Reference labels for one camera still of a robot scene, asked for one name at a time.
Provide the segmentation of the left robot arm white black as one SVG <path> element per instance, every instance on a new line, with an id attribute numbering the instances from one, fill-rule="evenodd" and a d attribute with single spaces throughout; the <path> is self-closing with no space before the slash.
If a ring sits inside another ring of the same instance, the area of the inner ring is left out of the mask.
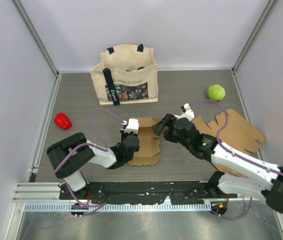
<path id="1" fill-rule="evenodd" d="M 134 158 L 140 149 L 138 134 L 120 131 L 120 142 L 110 148 L 103 148 L 87 140 L 82 132 L 75 133 L 51 146 L 46 150 L 54 174 L 64 180 L 61 193 L 84 199 L 89 191 L 89 184 L 80 168 L 85 164 L 96 164 L 114 170 L 124 166 Z"/>

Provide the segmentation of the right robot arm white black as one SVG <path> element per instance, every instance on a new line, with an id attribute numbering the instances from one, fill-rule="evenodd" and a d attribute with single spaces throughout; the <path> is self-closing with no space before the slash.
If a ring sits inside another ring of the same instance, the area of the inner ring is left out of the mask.
<path id="1" fill-rule="evenodd" d="M 217 198 L 223 193 L 244 195 L 264 201 L 283 214 L 283 165 L 259 160 L 242 153 L 215 136 L 201 133 L 187 117 L 166 116 L 151 127 L 157 136 L 185 147 L 193 156 L 235 170 L 243 177 L 216 172 L 209 179 L 207 191 Z"/>

